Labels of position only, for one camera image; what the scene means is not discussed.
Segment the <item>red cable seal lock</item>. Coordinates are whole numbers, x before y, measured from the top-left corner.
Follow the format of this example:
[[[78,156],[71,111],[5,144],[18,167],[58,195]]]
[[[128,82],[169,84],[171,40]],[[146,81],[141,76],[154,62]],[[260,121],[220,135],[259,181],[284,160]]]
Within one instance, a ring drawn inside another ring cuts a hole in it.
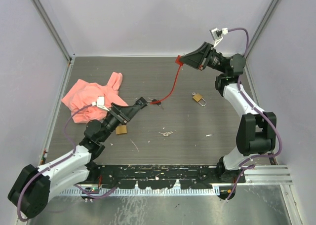
[[[173,93],[174,89],[175,89],[175,86],[176,86],[176,83],[177,83],[177,79],[178,79],[178,75],[179,75],[179,72],[183,66],[183,62],[180,60],[182,56],[181,55],[178,55],[176,57],[176,60],[175,60],[175,63],[178,65],[178,69],[177,69],[177,72],[176,72],[176,75],[175,75],[175,78],[174,78],[174,82],[173,82],[173,85],[172,85],[172,88],[170,90],[170,92],[165,96],[163,97],[162,99],[158,99],[160,100],[161,102],[163,102],[164,100],[166,100],[167,98],[169,98],[171,96],[171,94]]]

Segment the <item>large brass padlock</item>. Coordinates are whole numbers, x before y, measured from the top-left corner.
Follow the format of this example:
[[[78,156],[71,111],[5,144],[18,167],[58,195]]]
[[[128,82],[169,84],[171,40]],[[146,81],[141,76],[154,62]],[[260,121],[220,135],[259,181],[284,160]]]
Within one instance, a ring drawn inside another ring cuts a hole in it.
[[[123,135],[127,134],[127,126],[126,125],[120,125],[116,128],[116,135]]]

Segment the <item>black-headed key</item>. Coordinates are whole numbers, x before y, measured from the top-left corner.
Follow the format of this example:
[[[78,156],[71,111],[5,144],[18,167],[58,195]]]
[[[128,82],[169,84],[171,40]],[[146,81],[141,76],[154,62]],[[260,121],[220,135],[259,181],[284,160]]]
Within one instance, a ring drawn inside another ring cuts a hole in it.
[[[152,105],[157,105],[157,106],[159,106],[161,109],[163,109],[162,103],[161,103],[161,101],[158,100],[158,99],[152,99],[152,100],[151,100],[151,104],[152,104]]]

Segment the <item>black padlock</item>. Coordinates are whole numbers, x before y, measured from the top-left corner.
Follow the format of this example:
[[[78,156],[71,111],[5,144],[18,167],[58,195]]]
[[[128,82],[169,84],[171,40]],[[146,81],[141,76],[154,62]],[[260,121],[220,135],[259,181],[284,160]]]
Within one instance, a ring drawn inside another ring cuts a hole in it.
[[[144,97],[140,97],[135,101],[135,105],[138,105],[140,109],[143,109],[148,105],[148,101]]]

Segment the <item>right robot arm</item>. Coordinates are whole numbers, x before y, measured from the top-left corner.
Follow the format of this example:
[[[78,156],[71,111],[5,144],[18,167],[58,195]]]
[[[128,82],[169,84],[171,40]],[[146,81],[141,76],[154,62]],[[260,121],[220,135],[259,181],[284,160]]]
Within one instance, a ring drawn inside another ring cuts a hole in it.
[[[215,169],[216,177],[226,183],[247,162],[259,157],[271,157],[276,146],[277,117],[273,112],[260,108],[244,91],[240,76],[246,58],[239,53],[225,57],[212,44],[204,42],[197,50],[178,56],[176,62],[180,66],[188,65],[200,71],[206,67],[220,71],[215,80],[215,88],[240,117],[236,146],[219,159]]]

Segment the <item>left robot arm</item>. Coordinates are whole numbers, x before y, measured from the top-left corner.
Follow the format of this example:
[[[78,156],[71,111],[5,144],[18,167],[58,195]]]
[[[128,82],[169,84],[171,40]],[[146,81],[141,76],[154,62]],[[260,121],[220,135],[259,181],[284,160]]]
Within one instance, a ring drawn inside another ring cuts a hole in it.
[[[105,106],[105,98],[99,96],[96,101],[86,105],[75,113],[89,107],[98,108],[106,113],[103,120],[91,120],[86,125],[84,138],[78,145],[61,157],[40,165],[25,166],[11,190],[8,200],[17,207],[17,217],[26,222],[39,215],[49,201],[59,193],[86,181],[95,183],[99,178],[97,165],[93,162],[104,150],[105,142],[120,125],[130,122],[148,102],[140,97],[131,106],[111,103]]]

